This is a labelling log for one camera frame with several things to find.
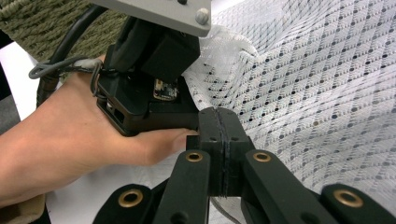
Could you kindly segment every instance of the human hand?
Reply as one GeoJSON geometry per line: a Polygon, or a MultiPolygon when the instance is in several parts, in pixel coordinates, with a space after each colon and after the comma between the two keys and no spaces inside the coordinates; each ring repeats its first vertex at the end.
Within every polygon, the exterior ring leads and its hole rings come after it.
{"type": "Polygon", "coordinates": [[[0,207],[58,189],[108,164],[152,165],[185,148],[186,129],[120,135],[96,106],[91,76],[72,75],[0,136],[0,207]]]}

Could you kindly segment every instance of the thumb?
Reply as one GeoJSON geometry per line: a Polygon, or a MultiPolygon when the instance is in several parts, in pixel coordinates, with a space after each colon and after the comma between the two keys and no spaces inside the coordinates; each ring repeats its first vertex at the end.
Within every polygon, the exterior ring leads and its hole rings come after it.
{"type": "Polygon", "coordinates": [[[196,131],[188,129],[168,129],[140,133],[135,137],[127,137],[126,145],[120,149],[121,164],[153,165],[171,154],[186,148],[187,135],[196,135],[196,131]]]}

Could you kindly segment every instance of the white mesh fabric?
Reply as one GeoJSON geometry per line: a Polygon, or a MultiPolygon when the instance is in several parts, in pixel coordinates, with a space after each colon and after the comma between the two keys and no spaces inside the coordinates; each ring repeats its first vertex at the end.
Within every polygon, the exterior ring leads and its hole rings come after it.
{"type": "Polygon", "coordinates": [[[247,0],[212,21],[185,73],[198,108],[233,110],[307,188],[344,183],[396,215],[396,2],[247,0]]]}

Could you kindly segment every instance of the metal plate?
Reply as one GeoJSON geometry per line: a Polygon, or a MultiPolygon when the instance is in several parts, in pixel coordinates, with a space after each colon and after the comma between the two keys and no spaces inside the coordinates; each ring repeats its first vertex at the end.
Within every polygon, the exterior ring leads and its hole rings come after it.
{"type": "Polygon", "coordinates": [[[185,5],[177,0],[91,0],[91,2],[189,35],[206,36],[210,30],[210,0],[187,0],[185,5]],[[206,8],[209,12],[208,21],[204,25],[195,20],[195,15],[201,8],[206,8]]]}

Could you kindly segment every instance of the white table surface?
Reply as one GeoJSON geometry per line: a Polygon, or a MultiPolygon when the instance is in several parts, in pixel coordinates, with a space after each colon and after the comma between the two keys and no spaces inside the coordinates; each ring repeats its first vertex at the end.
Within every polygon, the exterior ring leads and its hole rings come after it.
{"type": "MultiPolygon", "coordinates": [[[[244,0],[212,0],[212,14],[234,6],[244,0]]],[[[35,111],[35,98],[38,80],[28,77],[29,71],[36,64],[18,44],[12,43],[0,49],[0,62],[5,70],[7,81],[21,120],[35,111]]],[[[175,157],[166,159],[153,167],[133,167],[112,165],[99,169],[74,183],[47,194],[49,217],[53,224],[61,223],[92,223],[100,207],[110,194],[127,184],[145,182],[147,175],[164,171],[164,166],[173,167],[175,157]]],[[[161,183],[162,179],[152,178],[153,187],[161,183]]]]}

